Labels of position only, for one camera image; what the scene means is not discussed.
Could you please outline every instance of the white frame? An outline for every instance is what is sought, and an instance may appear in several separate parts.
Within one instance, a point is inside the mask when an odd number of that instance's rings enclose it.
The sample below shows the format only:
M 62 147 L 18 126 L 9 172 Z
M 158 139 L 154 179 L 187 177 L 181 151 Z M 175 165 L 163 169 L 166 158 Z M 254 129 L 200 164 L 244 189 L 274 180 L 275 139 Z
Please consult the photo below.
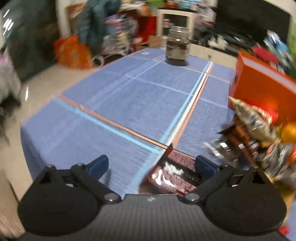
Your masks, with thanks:
M 187 17 L 186 27 L 189 29 L 189 38 L 192 39 L 196 12 L 186 12 L 186 11 L 171 10 L 171 9 L 157 9 L 156 35 L 159 37 L 163 35 L 163 15 L 164 14 L 186 16 Z

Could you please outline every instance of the screw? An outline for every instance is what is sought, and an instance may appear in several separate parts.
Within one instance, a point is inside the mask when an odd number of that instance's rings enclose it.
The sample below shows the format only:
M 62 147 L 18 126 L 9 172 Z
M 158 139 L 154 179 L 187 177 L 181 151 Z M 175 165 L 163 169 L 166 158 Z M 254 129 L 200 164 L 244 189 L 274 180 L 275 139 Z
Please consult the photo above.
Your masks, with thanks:
M 196 202 L 199 200 L 200 196 L 196 193 L 188 193 L 185 195 L 185 199 L 190 202 Z
M 116 193 L 108 193 L 104 196 L 105 200 L 109 202 L 117 201 L 120 197 Z

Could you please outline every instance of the orange bag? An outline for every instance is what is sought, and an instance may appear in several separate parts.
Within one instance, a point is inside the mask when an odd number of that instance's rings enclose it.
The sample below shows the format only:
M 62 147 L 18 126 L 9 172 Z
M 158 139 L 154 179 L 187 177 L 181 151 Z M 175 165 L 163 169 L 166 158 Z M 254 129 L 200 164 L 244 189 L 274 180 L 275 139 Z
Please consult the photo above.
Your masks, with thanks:
M 54 50 L 59 64 L 76 69 L 93 67 L 89 48 L 79 43 L 78 36 L 57 40 L 54 43 Z

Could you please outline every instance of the clothes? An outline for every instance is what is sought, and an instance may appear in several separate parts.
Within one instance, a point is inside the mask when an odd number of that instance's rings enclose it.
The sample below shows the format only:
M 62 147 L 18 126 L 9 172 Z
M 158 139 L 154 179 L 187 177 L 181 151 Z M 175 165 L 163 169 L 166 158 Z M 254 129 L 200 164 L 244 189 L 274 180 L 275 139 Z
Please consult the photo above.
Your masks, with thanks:
M 9 57 L 8 50 L 0 56 L 0 103 L 3 102 L 9 94 L 19 100 L 21 90 L 20 79 L 13 67 Z
M 101 52 L 105 35 L 105 18 L 115 14 L 121 0 L 88 0 L 83 8 L 79 26 L 79 40 L 87 44 L 93 56 Z

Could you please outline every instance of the jar label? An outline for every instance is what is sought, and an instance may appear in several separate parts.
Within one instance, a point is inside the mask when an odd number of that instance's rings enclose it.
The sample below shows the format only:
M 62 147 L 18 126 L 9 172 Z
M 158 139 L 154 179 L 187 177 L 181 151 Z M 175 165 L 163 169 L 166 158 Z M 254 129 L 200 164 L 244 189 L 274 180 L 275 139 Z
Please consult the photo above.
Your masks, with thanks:
M 187 55 L 189 53 L 189 45 L 181 42 L 168 41 L 166 47 L 166 57 L 187 60 Z

